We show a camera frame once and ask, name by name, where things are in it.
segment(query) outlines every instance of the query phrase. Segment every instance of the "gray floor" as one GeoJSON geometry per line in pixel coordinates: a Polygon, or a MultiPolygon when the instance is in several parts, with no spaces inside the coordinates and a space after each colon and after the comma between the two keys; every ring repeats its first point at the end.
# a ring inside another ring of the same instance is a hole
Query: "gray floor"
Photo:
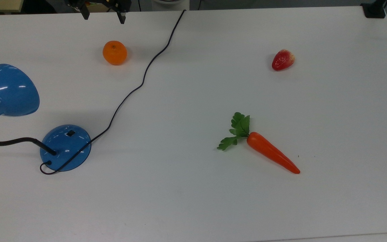
{"type": "MultiPolygon", "coordinates": [[[[59,13],[73,12],[63,0],[47,0],[59,13]]],[[[359,6],[374,0],[202,0],[200,10],[253,9],[319,6],[359,6]]],[[[197,10],[200,0],[190,0],[190,9],[197,10]]],[[[142,11],[152,11],[152,0],[140,0],[142,11]]],[[[138,12],[138,0],[132,0],[131,12],[138,12]]]]}

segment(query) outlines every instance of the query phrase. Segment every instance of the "carrot leaves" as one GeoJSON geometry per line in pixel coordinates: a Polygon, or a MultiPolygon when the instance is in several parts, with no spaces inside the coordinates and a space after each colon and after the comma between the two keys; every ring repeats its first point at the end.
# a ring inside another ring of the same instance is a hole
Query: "carrot leaves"
{"type": "Polygon", "coordinates": [[[217,147],[218,150],[226,150],[229,146],[236,145],[239,138],[249,136],[250,115],[244,116],[236,112],[232,117],[231,123],[233,129],[230,129],[229,132],[235,136],[222,139],[217,147]]]}

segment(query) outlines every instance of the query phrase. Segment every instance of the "orange carrot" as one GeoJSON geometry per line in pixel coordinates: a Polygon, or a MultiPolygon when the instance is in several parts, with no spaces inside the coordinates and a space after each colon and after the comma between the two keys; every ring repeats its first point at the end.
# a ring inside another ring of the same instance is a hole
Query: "orange carrot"
{"type": "Polygon", "coordinates": [[[288,169],[290,172],[299,174],[300,170],[280,150],[273,146],[267,139],[256,132],[247,137],[247,144],[257,152],[265,155],[270,160],[288,169]]]}
{"type": "Polygon", "coordinates": [[[270,160],[276,162],[290,172],[299,174],[300,170],[289,160],[280,150],[267,141],[262,135],[256,132],[249,133],[250,116],[244,116],[236,112],[231,120],[233,129],[229,132],[235,135],[234,137],[226,137],[221,140],[218,150],[226,150],[230,145],[236,145],[237,140],[242,137],[247,137],[247,144],[257,152],[265,155],[270,160]]]}

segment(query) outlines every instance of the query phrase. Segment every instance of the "strawberry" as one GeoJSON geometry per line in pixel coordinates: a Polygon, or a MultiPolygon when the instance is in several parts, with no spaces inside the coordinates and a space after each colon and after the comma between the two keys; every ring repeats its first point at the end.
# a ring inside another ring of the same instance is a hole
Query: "strawberry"
{"type": "Polygon", "coordinates": [[[281,71],[289,66],[292,66],[294,62],[295,55],[293,55],[289,50],[283,49],[275,55],[271,66],[274,70],[281,71]]]}

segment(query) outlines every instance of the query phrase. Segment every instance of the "black cable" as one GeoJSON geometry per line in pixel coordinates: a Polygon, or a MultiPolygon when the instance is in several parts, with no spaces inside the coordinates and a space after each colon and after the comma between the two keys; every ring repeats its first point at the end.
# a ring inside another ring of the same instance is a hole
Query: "black cable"
{"type": "Polygon", "coordinates": [[[67,162],[65,162],[61,167],[59,167],[57,170],[55,170],[54,172],[51,172],[51,173],[47,173],[47,172],[44,172],[43,169],[42,169],[42,166],[45,165],[45,164],[51,164],[51,161],[47,161],[47,162],[44,162],[43,164],[40,165],[40,170],[42,173],[46,174],[46,175],[52,175],[54,173],[57,173],[59,172],[61,169],[63,169],[67,164],[69,164],[78,154],[80,154],[87,146],[91,145],[92,142],[94,142],[96,139],[100,138],[101,135],[103,135],[104,133],[107,132],[107,130],[110,129],[110,126],[112,125],[113,123],[113,120],[114,120],[114,117],[116,116],[118,110],[120,109],[120,107],[123,105],[123,103],[126,101],[126,99],[132,94],[134,93],[136,90],[140,89],[143,85],[144,85],[144,80],[146,79],[146,74],[147,74],[147,70],[149,70],[149,67],[150,65],[152,65],[152,62],[160,55],[162,54],[162,52],[164,52],[166,50],[166,48],[169,46],[169,43],[171,42],[171,39],[172,39],[172,36],[174,34],[174,31],[175,31],[175,28],[177,27],[178,23],[180,22],[180,19],[181,17],[183,16],[184,12],[186,10],[183,10],[183,12],[181,12],[181,15],[180,17],[178,17],[178,20],[177,22],[175,23],[175,26],[174,28],[172,29],[172,32],[171,32],[171,35],[169,37],[169,40],[168,40],[168,43],[167,45],[159,52],[157,53],[153,58],[152,60],[150,61],[149,65],[147,65],[146,67],[146,71],[144,72],[144,76],[143,76],[143,81],[141,82],[141,85],[138,86],[137,88],[135,88],[134,90],[132,90],[124,99],[123,101],[119,104],[119,106],[117,107],[117,109],[115,110],[113,116],[112,116],[112,119],[110,120],[110,123],[109,123],[109,126],[102,132],[100,133],[99,135],[97,135],[95,138],[91,139],[91,141],[89,141],[87,144],[85,144],[79,151],[77,151],[77,153],[75,153],[67,162]]]}
{"type": "Polygon", "coordinates": [[[18,144],[18,143],[22,143],[22,142],[32,142],[32,143],[36,144],[38,147],[40,147],[43,150],[50,153],[51,155],[56,155],[56,152],[54,150],[52,150],[51,148],[49,148],[45,144],[41,143],[38,139],[29,138],[29,137],[12,139],[12,140],[8,140],[8,141],[0,141],[0,147],[10,146],[10,145],[18,144]]]}

